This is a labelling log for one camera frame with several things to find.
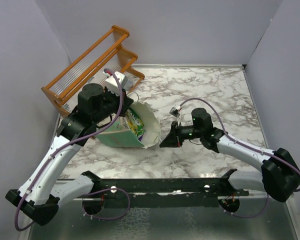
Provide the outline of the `green printed paper bag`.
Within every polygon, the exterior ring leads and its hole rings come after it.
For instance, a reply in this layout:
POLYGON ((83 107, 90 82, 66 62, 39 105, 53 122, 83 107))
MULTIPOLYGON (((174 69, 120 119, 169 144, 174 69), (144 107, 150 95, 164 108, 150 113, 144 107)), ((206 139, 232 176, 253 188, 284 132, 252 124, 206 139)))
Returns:
POLYGON ((108 147, 147 149, 160 142, 161 125, 150 105, 133 102, 123 117, 119 117, 96 138, 108 147))

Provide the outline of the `green yellow snack packet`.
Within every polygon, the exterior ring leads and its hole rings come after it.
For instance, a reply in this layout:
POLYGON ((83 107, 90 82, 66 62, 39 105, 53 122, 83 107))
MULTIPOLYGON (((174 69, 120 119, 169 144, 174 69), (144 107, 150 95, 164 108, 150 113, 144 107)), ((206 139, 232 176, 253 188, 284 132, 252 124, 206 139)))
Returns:
POLYGON ((132 110, 132 109, 128 109, 125 112, 124 115, 126 122, 130 128, 130 130, 137 136, 141 136, 144 134, 144 123, 142 122, 142 120, 140 119, 140 117, 137 115, 137 113, 132 110))

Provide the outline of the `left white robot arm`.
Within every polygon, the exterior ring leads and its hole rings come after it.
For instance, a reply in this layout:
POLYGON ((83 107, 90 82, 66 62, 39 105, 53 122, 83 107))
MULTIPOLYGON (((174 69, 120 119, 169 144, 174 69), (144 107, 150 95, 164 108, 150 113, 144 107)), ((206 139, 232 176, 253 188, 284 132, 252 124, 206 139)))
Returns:
POLYGON ((18 231, 23 230, 18 225, 19 212, 33 223, 45 226, 62 205, 78 197, 93 198, 107 191, 118 191, 117 187, 103 188, 100 178, 91 172, 84 172, 61 187, 55 187, 55 183, 88 139, 111 127, 133 102, 121 86, 111 89, 109 85, 89 83, 83 87, 77 106, 61 121, 38 167, 22 186, 9 190, 5 196, 17 208, 14 224, 18 231))

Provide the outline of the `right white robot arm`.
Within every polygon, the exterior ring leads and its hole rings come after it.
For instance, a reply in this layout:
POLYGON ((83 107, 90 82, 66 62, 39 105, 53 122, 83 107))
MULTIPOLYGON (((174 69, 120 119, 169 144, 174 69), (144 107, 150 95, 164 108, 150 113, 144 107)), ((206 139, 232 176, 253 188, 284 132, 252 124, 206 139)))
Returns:
POLYGON ((204 108, 191 112, 192 125, 171 123, 170 132, 160 148, 180 148, 184 141, 198 139, 208 150, 234 157, 258 172, 233 173, 220 182, 219 189, 230 196, 237 189, 254 189, 266 192, 274 200, 285 202, 300 185, 300 169, 292 155, 284 148, 264 149, 242 142, 213 125, 211 115, 204 108))

